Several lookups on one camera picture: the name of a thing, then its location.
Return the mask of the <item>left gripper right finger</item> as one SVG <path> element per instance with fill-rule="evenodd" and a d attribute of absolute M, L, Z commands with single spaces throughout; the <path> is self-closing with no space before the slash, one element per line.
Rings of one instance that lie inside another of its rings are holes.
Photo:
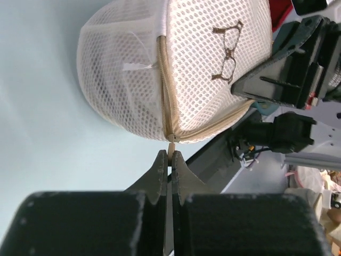
<path fill-rule="evenodd" d="M 312 207 L 293 194 L 215 194 L 172 158 L 175 255 L 331 255 Z"/>

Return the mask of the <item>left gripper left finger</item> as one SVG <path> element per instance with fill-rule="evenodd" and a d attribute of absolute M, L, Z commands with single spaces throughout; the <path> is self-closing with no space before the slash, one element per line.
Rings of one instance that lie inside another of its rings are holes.
<path fill-rule="evenodd" d="M 39 191 L 19 206 L 1 255 L 164 255 L 168 159 L 125 191 Z"/>

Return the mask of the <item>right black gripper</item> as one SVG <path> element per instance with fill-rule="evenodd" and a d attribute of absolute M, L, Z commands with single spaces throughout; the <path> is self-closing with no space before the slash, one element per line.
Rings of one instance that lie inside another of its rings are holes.
<path fill-rule="evenodd" d="M 299 49 L 309 39 L 317 49 Z M 238 79 L 231 93 L 305 109 L 340 102 L 340 23 L 315 15 L 283 24 L 271 58 Z"/>

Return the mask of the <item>white mesh laundry bag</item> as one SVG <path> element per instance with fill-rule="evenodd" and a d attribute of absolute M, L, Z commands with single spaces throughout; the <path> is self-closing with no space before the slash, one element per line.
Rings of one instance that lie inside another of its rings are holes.
<path fill-rule="evenodd" d="M 113 1 L 81 28 L 77 72 L 99 115 L 172 153 L 245 115 L 231 87 L 271 52 L 268 1 Z"/>

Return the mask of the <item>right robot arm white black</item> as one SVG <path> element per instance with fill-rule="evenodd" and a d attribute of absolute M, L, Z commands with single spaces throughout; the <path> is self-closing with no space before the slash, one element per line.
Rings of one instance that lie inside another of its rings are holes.
<path fill-rule="evenodd" d="M 234 95 L 305 110 L 320 101 L 340 100 L 340 24 L 321 15 L 284 24 L 272 55 L 231 87 Z M 298 153 L 314 144 L 316 121 L 294 111 L 273 122 L 246 124 L 239 140 L 245 158 L 263 151 Z"/>

